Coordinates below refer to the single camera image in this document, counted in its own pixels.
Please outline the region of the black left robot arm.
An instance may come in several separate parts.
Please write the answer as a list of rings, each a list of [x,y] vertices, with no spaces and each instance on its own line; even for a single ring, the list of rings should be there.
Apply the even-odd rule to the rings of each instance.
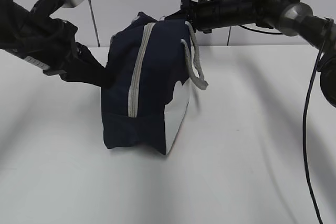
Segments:
[[[75,39],[78,27],[51,18],[60,8],[74,8],[84,0],[38,0],[31,10],[1,0],[1,49],[65,82],[110,88],[115,77],[91,51]]]

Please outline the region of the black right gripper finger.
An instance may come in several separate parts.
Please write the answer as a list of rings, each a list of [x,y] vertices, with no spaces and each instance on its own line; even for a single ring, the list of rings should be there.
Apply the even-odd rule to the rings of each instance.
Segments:
[[[189,14],[188,11],[185,10],[178,10],[177,12],[167,15],[164,17],[164,20],[183,20],[188,21]]]

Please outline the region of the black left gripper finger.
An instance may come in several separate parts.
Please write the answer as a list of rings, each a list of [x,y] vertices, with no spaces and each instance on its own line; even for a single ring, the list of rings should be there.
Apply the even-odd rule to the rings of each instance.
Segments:
[[[71,56],[65,61],[63,71],[59,76],[65,82],[81,82],[101,88],[110,88],[114,83],[114,75],[79,42],[72,43]]]

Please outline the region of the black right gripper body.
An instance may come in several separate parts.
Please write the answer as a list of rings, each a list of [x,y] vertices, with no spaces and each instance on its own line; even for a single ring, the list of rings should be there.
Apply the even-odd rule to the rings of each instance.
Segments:
[[[252,0],[181,0],[180,11],[194,31],[203,33],[252,23]]]

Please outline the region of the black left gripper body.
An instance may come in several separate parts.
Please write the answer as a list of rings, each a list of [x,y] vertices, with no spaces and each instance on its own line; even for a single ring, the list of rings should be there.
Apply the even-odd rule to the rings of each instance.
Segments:
[[[15,56],[36,65],[47,76],[70,76],[79,69],[78,27],[50,16],[65,3],[38,0],[31,10],[15,4]]]

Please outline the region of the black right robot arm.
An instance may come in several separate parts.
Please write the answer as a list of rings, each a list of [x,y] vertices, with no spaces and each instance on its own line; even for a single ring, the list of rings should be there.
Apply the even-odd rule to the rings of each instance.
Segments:
[[[184,19],[203,33],[255,24],[288,37],[300,36],[322,51],[317,64],[320,88],[326,100],[335,105],[335,23],[315,16],[301,0],[181,0],[180,10],[166,19]]]

